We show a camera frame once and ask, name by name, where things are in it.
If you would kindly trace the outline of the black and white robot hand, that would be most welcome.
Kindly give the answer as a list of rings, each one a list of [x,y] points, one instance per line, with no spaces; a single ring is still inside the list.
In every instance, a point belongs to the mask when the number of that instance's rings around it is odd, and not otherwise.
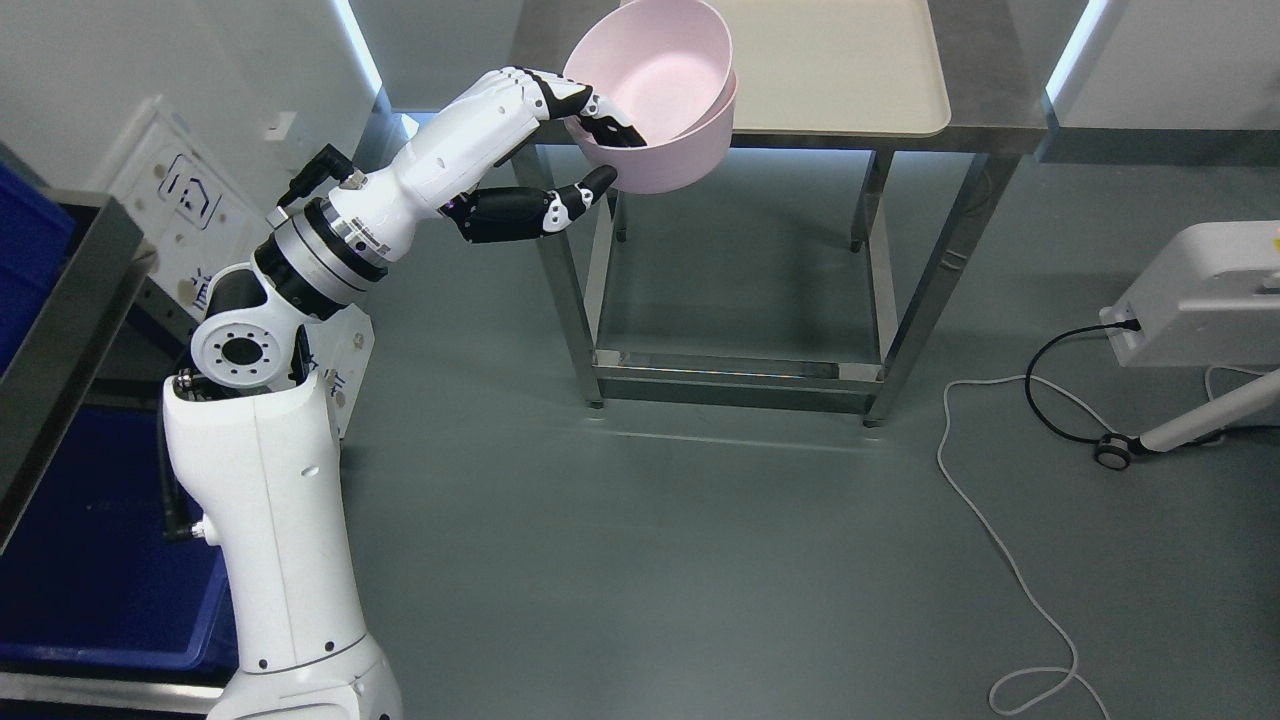
[[[558,234],[614,183],[613,167],[553,190],[479,188],[543,123],[570,118],[596,143],[635,149],[646,140],[608,96],[549,70],[489,70],[357,190],[333,190],[329,208],[356,252],[394,263],[408,252],[419,223],[452,220],[470,242]]]

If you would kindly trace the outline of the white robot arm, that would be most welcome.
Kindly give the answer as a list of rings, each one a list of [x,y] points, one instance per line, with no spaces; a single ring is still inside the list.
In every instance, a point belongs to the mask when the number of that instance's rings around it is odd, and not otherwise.
[[[192,534],[221,548],[236,620],[239,666],[211,719],[404,715],[364,619],[335,411],[306,334],[387,269],[314,197],[328,179],[365,181],[329,145],[303,165],[252,258],[211,278],[195,369],[163,386],[172,470],[204,512]]]

